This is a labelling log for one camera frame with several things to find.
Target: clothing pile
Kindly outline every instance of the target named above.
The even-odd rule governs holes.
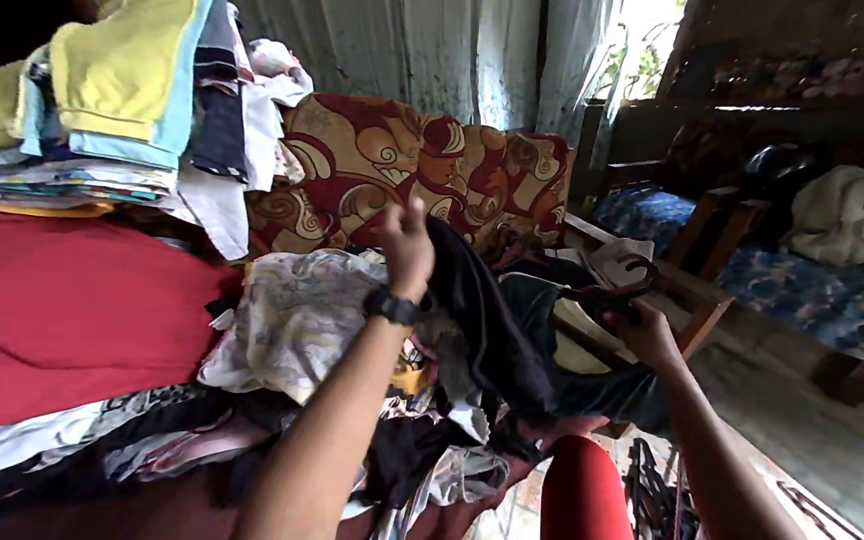
[[[240,504],[387,280],[372,246],[270,252],[242,274],[99,217],[151,207],[245,257],[245,191],[306,176],[280,106],[312,92],[282,43],[246,47],[226,0],[109,0],[99,17],[0,67],[0,516],[220,462],[215,500]],[[608,295],[583,292],[625,285],[618,260],[642,246],[585,260],[516,240],[490,265],[446,222],[428,232],[426,314],[343,511],[374,516],[376,539],[500,500],[557,417],[667,422],[591,300]]]
[[[375,507],[372,537],[402,538],[429,504],[496,495],[511,460],[543,458],[543,441],[522,435],[517,418],[542,426],[560,416],[608,416],[667,431],[665,395],[651,370],[578,303],[559,300],[555,282],[530,275],[591,286],[618,274],[609,251],[637,245],[609,246],[592,259],[598,272],[544,253],[512,256],[496,271],[444,221],[429,217],[427,229],[436,251],[428,312],[403,345],[343,518]],[[365,298],[386,281],[384,257],[354,248],[272,252],[246,275],[232,327],[198,381],[232,393],[266,388],[304,405],[365,325]],[[553,310],[594,337],[595,355],[558,332]],[[582,351],[582,365],[573,349],[559,356],[557,343]]]
[[[244,257],[244,191],[304,178],[279,105],[312,80],[282,43],[247,51],[226,0],[110,0],[99,15],[0,67],[0,212],[150,206]]]
[[[447,223],[427,228],[427,313],[343,511],[377,516],[373,538],[403,537],[430,505],[500,498],[545,457],[556,417],[667,422],[654,374],[546,280],[608,285],[624,277],[609,251],[636,246],[588,264],[509,249],[493,268]],[[137,230],[0,212],[0,515],[215,462],[218,501],[241,504],[386,277],[374,249],[272,252],[240,294],[238,272]]]

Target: patterned cushion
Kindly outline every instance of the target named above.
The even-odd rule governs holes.
[[[826,266],[794,253],[743,247],[719,285],[739,303],[864,361],[864,264]]]
[[[552,245],[574,152],[558,135],[505,134],[386,98],[313,94],[285,118],[305,179],[246,193],[249,255],[377,245],[390,203],[412,195],[482,248],[507,224]]]
[[[606,196],[592,217],[618,237],[652,240],[661,255],[695,210],[695,202],[654,186],[634,187]]]

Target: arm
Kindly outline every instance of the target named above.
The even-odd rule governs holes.
[[[435,258],[421,201],[386,212],[382,248],[391,294],[418,304]],[[369,317],[345,356],[275,445],[232,535],[330,539],[378,421],[402,342],[412,328]]]
[[[732,445],[732,435],[679,354],[666,315],[637,302],[642,325],[608,317],[630,350],[652,366],[669,390],[672,429],[681,444],[695,506],[708,537],[787,540],[805,535],[752,466]]]

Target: floral fabric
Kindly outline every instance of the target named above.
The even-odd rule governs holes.
[[[561,233],[574,152],[558,135],[506,134],[337,94],[305,98],[285,129],[305,179],[246,193],[252,257],[375,246],[382,211],[412,195],[477,248],[503,224],[549,245]]]
[[[595,207],[592,217],[618,237],[652,240],[654,252],[660,256],[694,210],[695,202],[648,186],[609,194]]]
[[[198,381],[229,392],[266,387],[305,405],[365,325],[369,291],[385,281],[384,264],[340,250],[258,258],[235,325]]]
[[[739,303],[864,361],[864,264],[826,266],[794,253],[743,247],[719,286]]]

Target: sofa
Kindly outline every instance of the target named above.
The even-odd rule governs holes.
[[[311,94],[285,114],[305,178],[246,193],[249,255],[377,245],[382,211],[420,197],[476,249],[500,228],[548,246],[562,234],[574,151],[388,98]]]

